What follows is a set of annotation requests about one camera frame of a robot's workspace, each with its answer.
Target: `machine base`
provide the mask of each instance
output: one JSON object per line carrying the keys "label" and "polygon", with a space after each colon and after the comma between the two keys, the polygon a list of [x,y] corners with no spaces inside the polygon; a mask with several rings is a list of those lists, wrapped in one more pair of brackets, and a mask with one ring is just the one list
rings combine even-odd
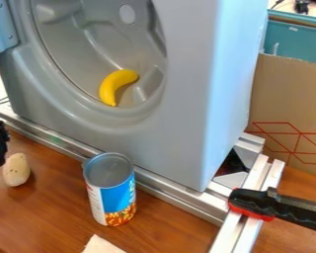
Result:
{"label": "machine base", "polygon": [[[83,161],[103,152],[27,121],[14,114],[9,107],[0,111],[0,117],[14,131],[76,160]],[[227,198],[234,188],[264,190],[269,186],[277,187],[284,163],[277,160],[273,164],[268,163],[269,157],[261,154],[264,142],[262,138],[243,133],[234,150],[250,171],[214,177],[202,193],[135,166],[137,187],[167,203],[222,226],[211,252],[249,252],[262,222],[230,211]]]}

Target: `washing machine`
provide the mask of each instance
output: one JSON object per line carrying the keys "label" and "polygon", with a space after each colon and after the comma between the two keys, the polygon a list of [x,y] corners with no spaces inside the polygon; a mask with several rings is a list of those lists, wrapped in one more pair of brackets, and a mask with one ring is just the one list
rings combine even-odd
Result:
{"label": "washing machine", "polygon": [[[247,125],[267,0],[0,0],[19,117],[204,191]],[[136,83],[99,98],[120,69]]]}

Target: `yellow banana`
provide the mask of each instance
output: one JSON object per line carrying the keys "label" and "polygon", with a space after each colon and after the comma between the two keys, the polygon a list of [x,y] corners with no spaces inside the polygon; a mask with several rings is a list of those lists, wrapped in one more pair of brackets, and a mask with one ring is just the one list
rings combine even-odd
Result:
{"label": "yellow banana", "polygon": [[115,107],[115,92],[121,86],[132,83],[138,79],[138,74],[129,69],[117,70],[108,75],[100,86],[100,99],[103,103]]}

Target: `wooden table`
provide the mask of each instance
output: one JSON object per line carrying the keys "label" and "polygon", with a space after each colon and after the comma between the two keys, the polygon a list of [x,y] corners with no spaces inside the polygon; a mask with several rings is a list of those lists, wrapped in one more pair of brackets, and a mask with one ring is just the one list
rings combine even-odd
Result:
{"label": "wooden table", "polygon": [[[90,215],[79,162],[12,132],[33,177],[7,188],[0,175],[0,252],[81,252],[93,234],[127,252],[207,252],[218,227],[138,191],[128,224],[103,227]],[[316,178],[286,168],[280,191],[316,200]],[[264,224],[254,252],[316,252],[316,232],[284,221]]]}

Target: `cardboard box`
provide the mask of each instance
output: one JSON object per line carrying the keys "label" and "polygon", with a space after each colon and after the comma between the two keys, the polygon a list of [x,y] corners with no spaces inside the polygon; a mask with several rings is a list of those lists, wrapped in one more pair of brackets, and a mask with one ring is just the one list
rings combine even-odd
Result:
{"label": "cardboard box", "polygon": [[316,63],[260,54],[247,132],[265,154],[316,175]]}

